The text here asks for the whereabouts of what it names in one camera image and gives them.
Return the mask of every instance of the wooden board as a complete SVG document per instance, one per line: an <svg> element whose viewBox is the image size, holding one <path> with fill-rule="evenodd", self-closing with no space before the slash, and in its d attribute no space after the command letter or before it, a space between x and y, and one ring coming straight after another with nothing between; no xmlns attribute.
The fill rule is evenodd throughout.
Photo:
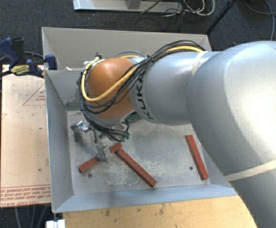
<svg viewBox="0 0 276 228"><path fill-rule="evenodd" d="M2 78L0 207L51 202L45 80Z"/></svg>
<svg viewBox="0 0 276 228"><path fill-rule="evenodd" d="M239 196L64 213L67 228L256 228Z"/></svg>

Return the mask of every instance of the red wooden block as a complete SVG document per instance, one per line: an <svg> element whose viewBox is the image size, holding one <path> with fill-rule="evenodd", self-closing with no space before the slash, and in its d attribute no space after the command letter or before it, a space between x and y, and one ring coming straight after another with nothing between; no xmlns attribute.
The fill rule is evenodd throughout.
<svg viewBox="0 0 276 228"><path fill-rule="evenodd" d="M90 159L89 161L85 162L84 164L79 166L79 171L84 172L90 167L93 167L95 164L99 162L98 158L95 156L94 158Z"/></svg>
<svg viewBox="0 0 276 228"><path fill-rule="evenodd" d="M150 187L153 187L157 181L146 172L132 157L130 157L123 149L119 149L115 153L122 161L124 161L135 173L137 173L143 181Z"/></svg>
<svg viewBox="0 0 276 228"><path fill-rule="evenodd" d="M193 135L185 136L185 140L186 140L187 145L190 148L191 155L193 156L193 159L195 161L195 164L196 164L196 167L197 167L197 170L198 170L201 180L205 180L205 179L209 178L208 172L206 171L205 165L200 156L200 153L199 153L199 150L195 143Z"/></svg>
<svg viewBox="0 0 276 228"><path fill-rule="evenodd" d="M119 149L122 148L122 144L116 143L115 145L111 146L109 148L110 153L115 153L116 151L118 151ZM99 162L99 160L97 159L97 157L95 156L94 158L90 159L89 161L86 161L84 164L80 165L79 167L79 171L80 172L84 172L87 169L93 167L95 164L97 164Z"/></svg>

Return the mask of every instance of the black carpet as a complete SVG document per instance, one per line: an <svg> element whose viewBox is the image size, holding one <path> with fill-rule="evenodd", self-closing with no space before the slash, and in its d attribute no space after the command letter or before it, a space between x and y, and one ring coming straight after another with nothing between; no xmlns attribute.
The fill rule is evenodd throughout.
<svg viewBox="0 0 276 228"><path fill-rule="evenodd" d="M151 13L73 11L73 0L0 0L0 41L5 37L24 37L26 51L42 53L42 27L204 34L228 0L215 1L216 8L210 16L188 15L182 19L179 16L166 19ZM269 13L269 5L272 11L276 11L276 0L267 0L267 4L263 0L245 1L255 10ZM244 0L238 0L211 32L212 50L224 50L242 42L270 40L272 22L272 16L255 13L246 7ZM272 39L276 40L276 15ZM37 206L34 227L43 210L44 206ZM32 213L32 207L19 208L23 228L30 227ZM49 207L43 220L52 219ZM17 227L14 209L0 209L2 227Z"/></svg>

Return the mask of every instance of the blue clamp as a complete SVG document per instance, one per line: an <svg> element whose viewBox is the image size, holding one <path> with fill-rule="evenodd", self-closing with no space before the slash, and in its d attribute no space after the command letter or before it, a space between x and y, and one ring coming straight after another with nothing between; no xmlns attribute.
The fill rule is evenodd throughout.
<svg viewBox="0 0 276 228"><path fill-rule="evenodd" d="M44 77L44 71L31 60L26 59L24 50L24 38L11 39L7 37L0 42L1 54L10 60L9 71L14 75L31 75ZM52 54L45 56L44 60L38 63L47 63L50 70L57 70L57 61Z"/></svg>

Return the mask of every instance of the cardboard sheet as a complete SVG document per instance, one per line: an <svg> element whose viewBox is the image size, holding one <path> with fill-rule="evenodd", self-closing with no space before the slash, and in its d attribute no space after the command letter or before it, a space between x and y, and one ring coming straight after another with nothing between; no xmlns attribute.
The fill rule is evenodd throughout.
<svg viewBox="0 0 276 228"><path fill-rule="evenodd" d="M1 112L0 207L50 203L45 80L3 77Z"/></svg>

